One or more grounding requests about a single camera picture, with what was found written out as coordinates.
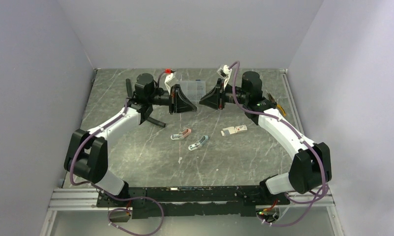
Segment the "pink mini stapler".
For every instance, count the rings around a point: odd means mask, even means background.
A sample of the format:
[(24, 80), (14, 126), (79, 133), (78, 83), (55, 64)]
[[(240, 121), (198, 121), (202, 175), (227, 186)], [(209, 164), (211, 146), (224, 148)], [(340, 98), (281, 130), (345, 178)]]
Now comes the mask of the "pink mini stapler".
[(186, 138), (191, 132), (192, 132), (192, 130), (190, 128), (187, 128), (178, 134), (172, 134), (170, 136), (170, 138), (171, 138), (171, 140), (174, 140), (174, 141), (175, 140), (182, 140), (182, 139)]

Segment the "white staple box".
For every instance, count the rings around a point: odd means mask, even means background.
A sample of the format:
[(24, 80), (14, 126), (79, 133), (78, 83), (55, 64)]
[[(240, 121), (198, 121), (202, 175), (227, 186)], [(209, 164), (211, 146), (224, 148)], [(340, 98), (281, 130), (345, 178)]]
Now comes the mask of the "white staple box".
[(246, 125), (230, 126), (221, 130), (223, 137), (247, 131)]

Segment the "blue mini stapler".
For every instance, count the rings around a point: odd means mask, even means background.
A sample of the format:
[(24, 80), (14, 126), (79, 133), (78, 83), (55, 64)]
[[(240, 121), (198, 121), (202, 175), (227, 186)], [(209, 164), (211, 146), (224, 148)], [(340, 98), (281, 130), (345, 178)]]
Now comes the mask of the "blue mini stapler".
[(195, 143), (188, 146), (189, 151), (194, 151), (201, 148), (209, 139), (208, 135), (204, 135), (202, 138), (197, 140)]

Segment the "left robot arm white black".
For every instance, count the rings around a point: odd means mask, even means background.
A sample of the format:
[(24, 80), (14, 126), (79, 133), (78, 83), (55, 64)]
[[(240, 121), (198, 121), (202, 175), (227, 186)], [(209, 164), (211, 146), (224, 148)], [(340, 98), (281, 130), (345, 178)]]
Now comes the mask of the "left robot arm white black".
[(170, 114), (197, 111), (179, 84), (163, 90), (149, 73), (140, 74), (135, 84), (130, 79), (125, 83), (127, 98), (121, 110), (94, 128), (74, 131), (64, 161), (72, 185), (91, 184), (118, 207), (129, 200), (129, 184), (109, 170), (111, 146), (145, 121), (165, 127), (165, 123), (151, 117), (154, 105), (168, 107)]

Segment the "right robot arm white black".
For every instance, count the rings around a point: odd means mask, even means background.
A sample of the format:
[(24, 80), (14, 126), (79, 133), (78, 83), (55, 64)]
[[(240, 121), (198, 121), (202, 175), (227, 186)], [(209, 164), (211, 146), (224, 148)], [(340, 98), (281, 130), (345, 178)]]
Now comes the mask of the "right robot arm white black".
[(224, 109), (226, 103), (238, 104), (245, 115), (270, 133), (292, 158), (288, 172), (263, 181), (265, 187), (259, 190), (259, 199), (271, 204), (280, 193), (304, 194), (319, 186), (327, 187), (332, 179), (329, 147), (307, 138), (285, 119), (284, 109), (273, 96), (263, 95), (262, 80), (257, 72), (244, 72), (239, 87), (228, 83), (231, 69), (217, 72), (220, 78), (216, 85), (199, 103), (215, 110)]

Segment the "clear plastic organizer box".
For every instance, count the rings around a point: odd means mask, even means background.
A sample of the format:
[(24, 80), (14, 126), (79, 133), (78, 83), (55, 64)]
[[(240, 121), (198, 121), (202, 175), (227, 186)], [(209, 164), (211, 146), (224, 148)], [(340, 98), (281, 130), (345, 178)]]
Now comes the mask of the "clear plastic organizer box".
[(189, 101), (198, 103), (200, 99), (207, 93), (206, 82), (202, 80), (179, 81), (184, 95)]

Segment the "yellow black pliers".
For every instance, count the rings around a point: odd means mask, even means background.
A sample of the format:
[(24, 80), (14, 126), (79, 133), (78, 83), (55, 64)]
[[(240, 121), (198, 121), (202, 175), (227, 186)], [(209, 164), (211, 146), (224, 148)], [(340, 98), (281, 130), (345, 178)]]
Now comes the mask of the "yellow black pliers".
[(277, 101), (274, 99), (274, 97), (270, 93), (268, 93), (267, 95), (268, 95), (269, 101), (271, 101), (276, 106), (276, 108), (281, 112), (281, 114), (285, 117), (286, 112), (283, 109), (283, 107), (277, 103)]

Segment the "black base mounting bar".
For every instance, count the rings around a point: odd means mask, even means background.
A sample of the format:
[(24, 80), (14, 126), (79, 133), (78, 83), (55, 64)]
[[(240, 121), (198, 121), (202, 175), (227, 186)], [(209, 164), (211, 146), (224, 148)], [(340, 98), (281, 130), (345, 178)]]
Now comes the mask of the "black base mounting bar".
[(193, 187), (130, 187), (118, 200), (100, 192), (98, 208), (132, 208), (133, 219), (149, 217), (206, 216), (237, 214), (254, 217), (258, 211), (290, 202), (283, 193), (272, 195), (266, 187), (193, 186)]

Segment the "aluminium frame rail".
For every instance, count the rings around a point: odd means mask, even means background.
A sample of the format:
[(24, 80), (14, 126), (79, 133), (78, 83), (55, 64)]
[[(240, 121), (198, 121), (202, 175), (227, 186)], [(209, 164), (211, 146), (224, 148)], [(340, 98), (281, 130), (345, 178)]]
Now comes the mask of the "aluminium frame rail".
[[(83, 210), (105, 210), (115, 207), (97, 207), (99, 193), (93, 188), (57, 188), (54, 189), (49, 201), (48, 210), (54, 211), (83, 211)], [(290, 193), (290, 198), (299, 202), (313, 199), (311, 193)], [(315, 202), (313, 207), (335, 207), (331, 191), (324, 198)]]

